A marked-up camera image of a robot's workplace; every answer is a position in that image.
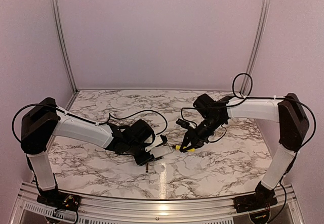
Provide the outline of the white remote control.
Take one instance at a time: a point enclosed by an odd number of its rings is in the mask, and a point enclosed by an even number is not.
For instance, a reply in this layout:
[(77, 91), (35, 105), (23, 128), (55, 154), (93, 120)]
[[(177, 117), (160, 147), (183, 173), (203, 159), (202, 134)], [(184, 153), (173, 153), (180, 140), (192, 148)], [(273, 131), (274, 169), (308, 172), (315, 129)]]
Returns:
[(155, 159), (165, 157), (172, 152), (173, 148), (169, 146), (160, 146), (151, 150), (151, 153), (154, 155)]

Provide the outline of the yellow handled screwdriver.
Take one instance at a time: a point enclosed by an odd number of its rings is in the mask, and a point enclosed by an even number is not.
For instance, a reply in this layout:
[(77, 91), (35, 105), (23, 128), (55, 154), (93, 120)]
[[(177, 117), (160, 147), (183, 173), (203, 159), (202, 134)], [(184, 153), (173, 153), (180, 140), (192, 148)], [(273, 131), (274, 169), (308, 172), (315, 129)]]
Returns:
[(176, 150), (176, 151), (180, 151), (180, 152), (190, 152), (190, 153), (193, 153), (195, 152), (195, 149), (187, 149), (187, 147), (181, 147), (180, 145), (171, 145), (171, 148), (173, 150)]

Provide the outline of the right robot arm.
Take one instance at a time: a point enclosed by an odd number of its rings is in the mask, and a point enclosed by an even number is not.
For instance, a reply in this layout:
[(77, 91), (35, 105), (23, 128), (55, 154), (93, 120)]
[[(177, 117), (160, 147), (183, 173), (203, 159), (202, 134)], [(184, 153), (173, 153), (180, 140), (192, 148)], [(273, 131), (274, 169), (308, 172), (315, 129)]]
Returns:
[(275, 156), (251, 196), (251, 204), (261, 208), (270, 200), (270, 194), (281, 178), (292, 167), (309, 130), (309, 120), (298, 97), (289, 93), (280, 99), (238, 99), (225, 96), (217, 101), (209, 95), (200, 95), (193, 109), (203, 117), (195, 128), (182, 119), (177, 124), (187, 131), (180, 146), (181, 152), (201, 148), (208, 143), (215, 130), (227, 124), (230, 118), (251, 118), (277, 122), (279, 124), (279, 146)]

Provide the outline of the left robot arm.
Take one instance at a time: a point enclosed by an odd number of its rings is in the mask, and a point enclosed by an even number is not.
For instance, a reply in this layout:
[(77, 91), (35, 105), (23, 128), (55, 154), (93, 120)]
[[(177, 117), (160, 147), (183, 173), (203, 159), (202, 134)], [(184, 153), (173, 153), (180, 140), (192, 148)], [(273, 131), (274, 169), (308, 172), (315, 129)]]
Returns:
[(83, 141), (120, 155), (130, 155), (140, 166), (154, 160), (147, 147), (154, 143), (155, 133), (144, 120), (137, 120), (132, 125), (98, 123), (58, 107), (53, 98), (23, 107), (27, 108), (30, 111), (22, 117), (21, 135), (14, 137), (29, 160), (40, 195), (53, 206), (60, 206), (64, 202), (47, 154), (48, 141), (53, 136)]

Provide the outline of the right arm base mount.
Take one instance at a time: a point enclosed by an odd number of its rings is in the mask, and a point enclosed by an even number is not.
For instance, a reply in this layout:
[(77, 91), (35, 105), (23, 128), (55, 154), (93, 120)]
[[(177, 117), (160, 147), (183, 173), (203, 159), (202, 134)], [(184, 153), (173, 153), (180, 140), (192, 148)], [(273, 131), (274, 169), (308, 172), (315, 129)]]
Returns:
[(261, 182), (258, 183), (253, 194), (235, 197), (233, 202), (237, 213), (254, 211), (278, 203), (274, 189), (267, 189)]

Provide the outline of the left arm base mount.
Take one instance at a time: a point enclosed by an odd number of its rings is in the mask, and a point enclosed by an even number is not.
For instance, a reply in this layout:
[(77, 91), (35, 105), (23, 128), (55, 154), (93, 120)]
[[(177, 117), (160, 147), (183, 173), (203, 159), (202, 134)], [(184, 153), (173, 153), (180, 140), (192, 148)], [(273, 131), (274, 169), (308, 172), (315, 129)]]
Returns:
[(38, 203), (55, 207), (56, 210), (78, 211), (81, 200), (80, 195), (61, 192), (57, 185), (50, 190), (43, 190), (40, 187), (37, 187), (37, 189), (39, 192)]

